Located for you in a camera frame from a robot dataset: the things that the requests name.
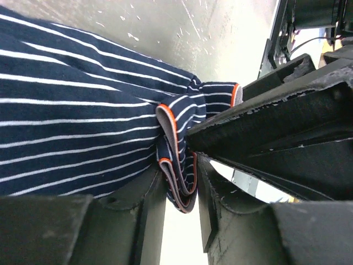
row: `scratched surface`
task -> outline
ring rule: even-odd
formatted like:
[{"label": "scratched surface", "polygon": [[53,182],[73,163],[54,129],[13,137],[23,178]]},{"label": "scratched surface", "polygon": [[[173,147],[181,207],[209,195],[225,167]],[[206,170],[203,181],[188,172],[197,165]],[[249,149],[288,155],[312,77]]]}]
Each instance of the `scratched surface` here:
[{"label": "scratched surface", "polygon": [[31,17],[93,31],[196,73],[203,81],[237,81],[247,84],[256,79],[276,1],[2,2]]}]

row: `navy blue striped cloth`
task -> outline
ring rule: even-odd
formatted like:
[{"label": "navy blue striped cloth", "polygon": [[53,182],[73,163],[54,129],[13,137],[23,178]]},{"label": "navy blue striped cloth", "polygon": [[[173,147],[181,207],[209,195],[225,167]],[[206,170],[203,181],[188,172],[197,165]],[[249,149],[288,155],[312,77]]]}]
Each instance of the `navy blue striped cloth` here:
[{"label": "navy blue striped cloth", "polygon": [[241,103],[90,32],[0,7],[0,195],[103,197],[159,163],[182,212],[196,197],[187,129]]}]

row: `black cylinder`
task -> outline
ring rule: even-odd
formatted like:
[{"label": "black cylinder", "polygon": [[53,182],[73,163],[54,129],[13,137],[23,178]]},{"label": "black cylinder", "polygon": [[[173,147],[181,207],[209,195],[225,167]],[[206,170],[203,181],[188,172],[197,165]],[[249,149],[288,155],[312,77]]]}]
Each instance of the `black cylinder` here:
[{"label": "black cylinder", "polygon": [[335,27],[339,0],[296,0],[295,2],[296,29]]}]

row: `navy blue fabric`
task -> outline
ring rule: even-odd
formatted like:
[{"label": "navy blue fabric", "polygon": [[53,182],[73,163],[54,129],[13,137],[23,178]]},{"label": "navy blue fabric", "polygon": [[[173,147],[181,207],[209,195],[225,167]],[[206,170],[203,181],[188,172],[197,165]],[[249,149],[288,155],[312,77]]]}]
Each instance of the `navy blue fabric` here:
[{"label": "navy blue fabric", "polygon": [[157,159],[168,198],[192,210],[196,154],[186,131],[234,105],[236,83],[202,83],[101,36],[4,7],[0,58],[0,195],[99,198]]}]

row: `black cable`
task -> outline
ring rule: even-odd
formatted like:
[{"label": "black cable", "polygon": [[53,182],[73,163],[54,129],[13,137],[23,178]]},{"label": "black cable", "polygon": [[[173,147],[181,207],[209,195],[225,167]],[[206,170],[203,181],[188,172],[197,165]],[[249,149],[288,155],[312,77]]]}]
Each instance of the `black cable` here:
[{"label": "black cable", "polygon": [[291,55],[292,55],[295,51],[297,51],[299,48],[301,48],[302,46],[304,46],[306,43],[309,43],[309,42],[312,41],[312,40],[318,40],[318,39],[340,40],[341,37],[339,37],[339,38],[316,37],[316,38],[314,38],[314,39],[307,40],[307,41],[303,42],[302,44],[298,45],[297,47],[295,47],[295,48],[291,51]]}]

